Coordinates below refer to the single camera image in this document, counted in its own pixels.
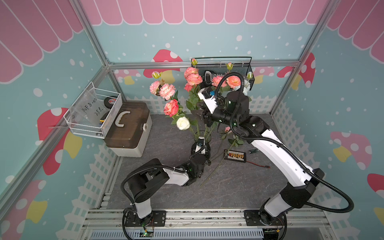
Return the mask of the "light pink rose stem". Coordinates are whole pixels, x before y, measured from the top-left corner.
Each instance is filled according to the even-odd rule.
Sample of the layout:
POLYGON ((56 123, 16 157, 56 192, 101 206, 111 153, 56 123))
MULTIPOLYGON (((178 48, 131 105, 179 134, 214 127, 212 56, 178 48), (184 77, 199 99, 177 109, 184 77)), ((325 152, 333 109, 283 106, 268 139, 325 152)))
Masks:
POLYGON ((214 159, 216 159, 219 156, 219 152, 220 152, 220 150, 222 148, 224 140, 232 132, 230 127, 225 127, 223 130, 221 130, 220 127, 221 127, 221 124, 219 123, 217 128, 216 128, 216 130, 217 130, 217 134, 220 136, 220 144, 219 144, 219 146, 217 148, 216 153, 211 156, 211 158, 210 158, 211 161, 213 161, 214 159))

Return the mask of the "orange pink rose spray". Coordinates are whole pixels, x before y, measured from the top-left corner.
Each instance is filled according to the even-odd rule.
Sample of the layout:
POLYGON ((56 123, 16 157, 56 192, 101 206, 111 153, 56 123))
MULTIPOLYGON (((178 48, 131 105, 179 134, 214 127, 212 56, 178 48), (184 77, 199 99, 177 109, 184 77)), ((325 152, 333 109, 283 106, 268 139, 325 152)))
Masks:
MULTIPOLYGON (((219 83, 221 82, 223 76, 216 76, 212 80, 212 86, 217 88, 219 83)), ((228 87, 234 91, 237 91, 241 86, 241 78, 237 76, 228 77, 221 85, 222 91, 228 91, 228 87)))

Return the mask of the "clear glass vase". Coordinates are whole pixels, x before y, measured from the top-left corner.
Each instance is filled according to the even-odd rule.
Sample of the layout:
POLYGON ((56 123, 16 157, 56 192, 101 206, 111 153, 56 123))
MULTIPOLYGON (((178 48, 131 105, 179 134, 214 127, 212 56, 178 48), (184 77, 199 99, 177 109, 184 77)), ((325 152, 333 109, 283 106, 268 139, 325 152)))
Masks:
POLYGON ((204 148, 200 154, 205 155, 206 160, 208 161, 211 157, 211 147, 210 141, 212 139, 211 134, 206 133, 205 131, 196 132, 194 136, 195 143, 191 147, 191 154, 197 153, 201 148, 204 148))

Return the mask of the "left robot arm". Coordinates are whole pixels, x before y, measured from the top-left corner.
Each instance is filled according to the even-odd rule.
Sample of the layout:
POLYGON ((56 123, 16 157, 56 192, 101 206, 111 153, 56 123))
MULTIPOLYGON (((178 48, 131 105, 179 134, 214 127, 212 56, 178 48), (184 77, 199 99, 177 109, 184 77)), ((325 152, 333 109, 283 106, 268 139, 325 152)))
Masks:
POLYGON ((190 159, 177 167, 163 165, 159 159, 152 159, 129 173, 120 188, 129 199, 131 206, 123 213, 123 224, 134 224, 147 228, 155 225, 155 213, 151 206, 151 197, 164 185, 187 187, 204 174, 205 166, 211 161, 201 153, 195 153, 190 159))

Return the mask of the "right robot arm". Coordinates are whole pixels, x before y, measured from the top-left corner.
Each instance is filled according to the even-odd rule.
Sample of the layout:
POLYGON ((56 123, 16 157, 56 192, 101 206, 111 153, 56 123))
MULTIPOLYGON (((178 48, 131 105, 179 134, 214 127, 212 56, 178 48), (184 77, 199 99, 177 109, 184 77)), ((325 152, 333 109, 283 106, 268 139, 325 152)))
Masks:
POLYGON ((261 151, 286 177, 286 187, 259 209, 258 216, 262 224, 271 225, 278 216, 304 205, 339 214, 354 209, 353 200, 347 194, 324 181, 325 174, 321 169, 313 169, 302 162, 262 118, 250 115, 249 98, 243 93, 234 91, 223 97, 208 87, 200 90, 198 97, 201 100, 198 105, 203 110, 201 118, 207 126, 213 123, 228 125, 237 137, 261 151), (309 199, 318 184, 338 193, 348 202, 348 206, 332 209, 310 203, 309 199))

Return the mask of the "white blue flower stem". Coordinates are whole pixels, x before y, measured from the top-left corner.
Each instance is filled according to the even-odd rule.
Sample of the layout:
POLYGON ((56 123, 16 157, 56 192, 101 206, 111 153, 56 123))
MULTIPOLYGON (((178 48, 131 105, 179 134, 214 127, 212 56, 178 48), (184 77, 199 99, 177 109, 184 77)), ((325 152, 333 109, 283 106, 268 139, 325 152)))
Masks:
POLYGON ((248 92, 251 90, 251 82, 250 82, 250 80, 252 79, 252 77, 253 77, 253 73, 252 72, 248 72, 245 77, 243 76, 243 82, 244 82, 243 94, 245 96, 247 96, 248 92))

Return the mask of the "black connector board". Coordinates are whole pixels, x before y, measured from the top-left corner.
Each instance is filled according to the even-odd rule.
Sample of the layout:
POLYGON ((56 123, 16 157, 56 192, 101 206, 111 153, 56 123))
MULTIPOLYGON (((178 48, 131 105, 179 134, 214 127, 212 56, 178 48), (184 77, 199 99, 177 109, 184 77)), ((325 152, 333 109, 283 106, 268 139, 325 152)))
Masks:
POLYGON ((224 151, 224 160, 239 162, 239 163, 246 163, 247 162, 247 155, 245 152, 225 150, 224 151))

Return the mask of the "white rose stem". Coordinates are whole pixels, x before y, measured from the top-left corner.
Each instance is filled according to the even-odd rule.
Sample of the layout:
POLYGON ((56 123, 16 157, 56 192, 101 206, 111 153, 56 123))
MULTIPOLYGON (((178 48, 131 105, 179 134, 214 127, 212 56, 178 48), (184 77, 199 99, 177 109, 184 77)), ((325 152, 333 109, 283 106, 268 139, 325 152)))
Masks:
POLYGON ((176 122, 176 126, 181 131, 190 131, 195 139, 198 138, 199 127, 196 120, 190 120, 187 117, 180 117, 176 122))

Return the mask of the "socket set in basket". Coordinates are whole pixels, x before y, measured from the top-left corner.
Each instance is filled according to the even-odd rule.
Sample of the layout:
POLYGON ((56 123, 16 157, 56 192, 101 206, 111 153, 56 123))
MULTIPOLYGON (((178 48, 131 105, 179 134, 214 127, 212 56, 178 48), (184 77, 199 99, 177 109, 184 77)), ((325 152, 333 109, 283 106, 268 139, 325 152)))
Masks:
POLYGON ((207 86, 211 86, 213 84, 213 78, 216 77, 217 74, 211 71, 204 72, 204 83, 207 86))

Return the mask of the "tall pink carnation stem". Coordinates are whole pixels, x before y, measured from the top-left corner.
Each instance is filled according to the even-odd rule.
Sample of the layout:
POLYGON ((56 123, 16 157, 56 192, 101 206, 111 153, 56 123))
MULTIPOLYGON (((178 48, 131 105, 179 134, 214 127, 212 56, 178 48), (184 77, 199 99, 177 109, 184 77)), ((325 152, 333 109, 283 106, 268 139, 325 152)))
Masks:
MULTIPOLYGON (((191 64, 197 64, 195 59, 192 59, 191 61, 193 61, 191 64)), ((165 80, 163 80, 161 73, 153 71, 152 77, 156 81, 150 85, 150 92, 166 101, 164 114, 172 118, 172 124, 176 125, 178 118, 187 117, 187 112, 184 111, 184 108, 179 101, 178 91, 174 85, 167 84, 165 80)), ((192 112, 198 109, 198 103, 201 101, 198 97, 198 92, 201 90, 203 78, 199 75, 198 69, 192 66, 185 70, 184 77, 187 81, 184 89, 189 93, 189 98, 186 100, 186 107, 192 112)))

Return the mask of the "brown lidded storage box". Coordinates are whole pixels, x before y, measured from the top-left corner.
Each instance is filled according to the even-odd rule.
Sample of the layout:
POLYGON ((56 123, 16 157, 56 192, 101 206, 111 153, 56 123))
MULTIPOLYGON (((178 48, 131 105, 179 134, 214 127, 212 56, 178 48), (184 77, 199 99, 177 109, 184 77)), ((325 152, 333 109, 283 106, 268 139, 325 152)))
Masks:
POLYGON ((141 157, 152 124, 145 102, 124 102, 105 138, 106 146, 119 157, 141 157))

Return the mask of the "black tape roll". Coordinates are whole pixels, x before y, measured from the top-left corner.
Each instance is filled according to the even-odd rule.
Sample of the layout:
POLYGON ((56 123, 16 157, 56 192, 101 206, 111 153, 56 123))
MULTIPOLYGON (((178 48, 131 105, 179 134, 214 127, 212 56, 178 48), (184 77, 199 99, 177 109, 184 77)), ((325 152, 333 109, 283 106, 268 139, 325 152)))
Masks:
POLYGON ((108 109, 112 109, 112 107, 114 106, 114 104, 116 103, 117 101, 117 98, 114 97, 114 96, 111 96, 111 97, 106 97, 104 99, 104 105, 106 108, 108 109))

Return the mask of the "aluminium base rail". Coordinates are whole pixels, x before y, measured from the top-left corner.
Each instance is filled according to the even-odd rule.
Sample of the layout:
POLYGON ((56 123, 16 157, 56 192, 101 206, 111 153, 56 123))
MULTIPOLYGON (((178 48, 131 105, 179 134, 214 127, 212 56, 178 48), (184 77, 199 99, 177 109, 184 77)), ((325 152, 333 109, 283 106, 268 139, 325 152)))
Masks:
POLYGON ((81 228, 80 240, 335 240, 325 213, 312 208, 292 210, 270 226, 255 210, 168 209, 162 226, 124 227, 122 210, 93 210, 81 228))

